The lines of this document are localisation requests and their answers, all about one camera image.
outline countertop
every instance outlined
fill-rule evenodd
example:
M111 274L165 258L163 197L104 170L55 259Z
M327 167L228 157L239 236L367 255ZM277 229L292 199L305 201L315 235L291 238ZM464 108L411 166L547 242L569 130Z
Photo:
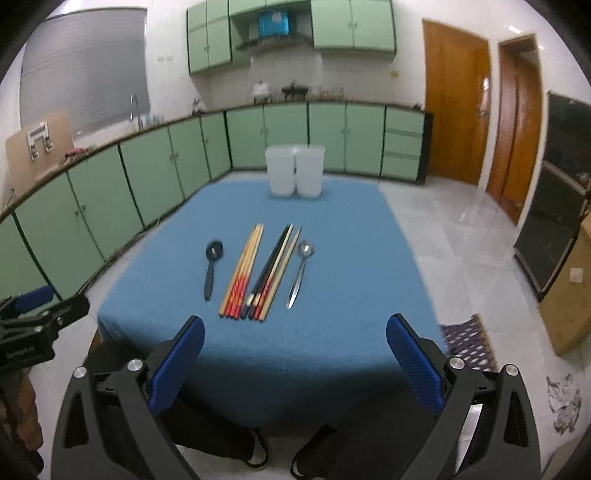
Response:
M417 111L416 109L409 107L408 105L400 105L397 103L382 103L382 102L375 102L375 101L347 100L347 99L344 99L344 100L325 100L325 99L313 100L312 99L312 100L288 100L288 101L278 100L273 103L268 103L266 105L271 105L271 106L272 105L284 105L286 103L358 103L358 104L362 104L362 105L386 106L386 107L395 107L395 108L409 110L409 111ZM225 107L225 108L220 108L220 109L209 110L207 112L200 113L199 115L182 116L182 117L176 118L174 120L169 120L168 122L164 122L162 124L151 125L148 128L144 128L141 131L137 131L137 132L133 132L133 133L124 135L123 137L115 138L114 140L107 142L106 144L103 144L98 148L95 148L92 152L89 152L88 155L85 155L83 157L79 157L75 160L64 162L59 168L55 169L50 174L45 176L45 178L43 178L43 180L39 181L31 190L26 192L24 195L21 195L20 197L16 198L15 200L9 202L7 205L4 206L4 208L2 209L2 212L0 212L0 223L3 222L4 219L7 218L9 215L11 215L14 212L14 210L19 205L21 205L27 198L29 198L31 195L33 195L37 190L39 190L40 188L45 186L47 183L51 182L53 179L55 179L59 175L63 174L64 172L66 172L70 168L78 165L79 163L96 155L97 153L100 153L103 150L106 150L107 148L112 147L113 145L116 145L116 144L119 144L119 143L124 142L126 140L129 140L130 138L144 135L148 132L151 132L153 130L157 130L159 128L164 128L169 125L174 125L176 123L183 122L183 121L188 120L190 118L198 118L200 116L211 115L213 113L219 113L219 112L224 112L224 111L229 111L229 110L251 108L253 106L263 106L263 105L252 105L252 104L236 105L236 106L232 106L232 107Z

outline wooden chopstick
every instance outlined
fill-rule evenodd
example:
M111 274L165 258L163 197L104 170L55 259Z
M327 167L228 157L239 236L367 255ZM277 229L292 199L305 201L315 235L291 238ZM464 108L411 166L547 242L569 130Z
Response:
M256 306L259 302L259 299L261 297L262 288L265 285L265 282L267 281L267 277L269 276L269 272L271 271L273 263L275 262L275 258L277 256L277 254L279 253L279 249L281 248L281 245L283 244L283 239L285 238L289 228L290 228L289 225L287 225L285 227L285 229L283 230L283 233L281 234L281 236L279 237L279 240L277 240L277 243L275 244L275 247L273 248L271 256L267 259L267 263L265 263L265 268L263 268L263 270L261 271L261 274L259 275L259 278L256 281L255 288L253 289L251 295L249 295L249 297L246 300L246 303L244 305L244 308L242 309L242 312L241 312L242 318L246 318L247 316L249 318L252 318L252 316L254 315L255 308L256 308Z
M294 239L291 241L289 248L285 252L283 259L281 260L281 265L279 266L279 270L277 270L277 275L275 275L275 278L273 279L273 285L271 286L271 289L269 291L269 295L267 295L267 297L265 298L265 304L263 305L262 312L259 317L260 322L263 322L265 320L265 318L267 318L267 313L269 312L269 309L271 308L271 304L273 303L273 299L275 298L275 293L277 292L277 288L279 287L279 283L281 283L281 280L283 279L283 274L285 273L285 268L287 267L287 264L290 262L291 254L293 253L294 249L296 248L298 238L300 237L300 232L301 232L301 228L298 229L298 231L295 233Z
M236 302L238 300L239 289L242 285L242 282L244 281L244 276L246 275L246 269L248 268L252 253L254 252L254 248L256 245L256 239L259 235L260 230L261 230L261 225L258 225L256 227L255 235L252 238L252 241L249 245L248 250L246 251L246 255L244 256L244 259L242 260L242 265L240 266L240 270L238 271L238 275L236 276L236 280L235 280L234 285L232 287L232 293L230 294L230 300L228 302L228 305L226 305L226 311L224 312L226 317L231 316L234 309L235 309Z
M236 303L230 315L232 318L236 320L238 320L238 318L240 317L240 308L242 307L242 301L244 300L244 295L246 294L246 289L248 288L248 282L251 277L252 267L255 263L256 253L258 252L259 244L261 243L262 230L263 228L261 226L256 237L255 246L252 250L250 259L248 261L248 266L246 268L246 274L244 275L244 278L242 280L242 285L239 286L238 298L236 299Z
M287 246L287 242L290 239L290 235L291 235L291 231L292 231L293 227L294 227L294 225L292 223L290 225L289 230L287 231L287 235L283 239L283 243L281 244L281 249L279 250L279 253L277 254L277 258L275 259L275 262L273 263L273 267L271 268L271 272L269 273L267 281L265 282L265 285L263 286L261 298L258 302L258 305L256 306L255 314L253 315L255 320L258 320L259 316L261 315L261 310L262 310L263 304L265 302L265 299L267 298L267 294L269 293L269 289L271 288L271 282L273 281L273 276L275 275L275 271L277 270L277 267L279 266L279 261L281 260L281 256L283 255L283 251L285 250L285 247Z
M234 273L232 274L232 278L230 279L230 283L228 284L226 294L224 295L224 298L222 300L222 304L220 305L220 308L217 311L217 314L220 317L223 317L224 312L226 311L226 306L228 305L228 301L230 300L230 295L232 294L232 288L234 287L234 282L236 281L236 277L238 276L238 272L240 271L242 261L244 260L244 257L246 256L246 252L248 251L248 248L252 242L252 239L254 238L254 234L255 234L257 226L258 226L258 224L252 228L251 234L248 236L248 239L246 240L246 243L244 244L244 248L242 249L242 253L240 254L240 257L238 258L238 262L236 263L236 268L234 269Z

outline faucet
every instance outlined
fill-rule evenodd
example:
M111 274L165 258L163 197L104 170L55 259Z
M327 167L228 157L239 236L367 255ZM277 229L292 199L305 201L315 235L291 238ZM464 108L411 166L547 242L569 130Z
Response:
M134 104L135 104L135 113L138 116L138 130L142 131L144 129L144 124L142 122L142 116L139 113L139 102L138 102L138 98L135 96L135 94L131 95L131 100L130 100L130 104L131 104L131 108L129 110L129 121L133 122L134 121Z

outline metal spoon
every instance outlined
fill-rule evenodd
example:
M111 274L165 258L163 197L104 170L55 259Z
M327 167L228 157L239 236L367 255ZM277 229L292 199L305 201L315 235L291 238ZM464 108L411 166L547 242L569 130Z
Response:
M214 240L211 242L207 248L205 249L205 256L209 260L209 266L207 268L207 276L205 277L205 288L203 289L203 294L205 296L205 300L209 301L212 297L213 291L213 264L221 258L223 255L223 245L220 240Z
M287 309L289 310L294 302L298 292L300 291L301 279L304 277L304 268L306 267L306 260L308 260L314 253L314 247L309 244L306 240L302 240L297 247L297 254L301 257L300 269L295 277L294 284L291 288L290 296L287 300Z

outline black chopstick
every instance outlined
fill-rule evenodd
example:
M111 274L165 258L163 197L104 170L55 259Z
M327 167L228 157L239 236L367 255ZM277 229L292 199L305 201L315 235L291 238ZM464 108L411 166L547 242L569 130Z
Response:
M275 263L275 259L277 258L277 255L279 254L279 250L281 249L281 245L283 244L283 240L285 239L285 236L287 235L287 232L289 231L289 229L290 229L290 226L287 225L285 227L285 229L283 230L283 233L279 237L279 240L277 241L275 248L271 252L271 256L267 260L265 267L262 269L261 274L259 275L258 279L256 280L254 288L252 289L250 295L248 296L247 300L244 302L244 305L242 306L242 310L240 312L240 318L244 319L247 316L249 318L252 318L252 315L254 314L255 307L256 307L256 305L254 304L254 300L255 300L257 294L260 295L262 293L262 289L264 288L265 283L267 282L267 278L269 277L269 274L271 273L271 269L273 268L273 264Z

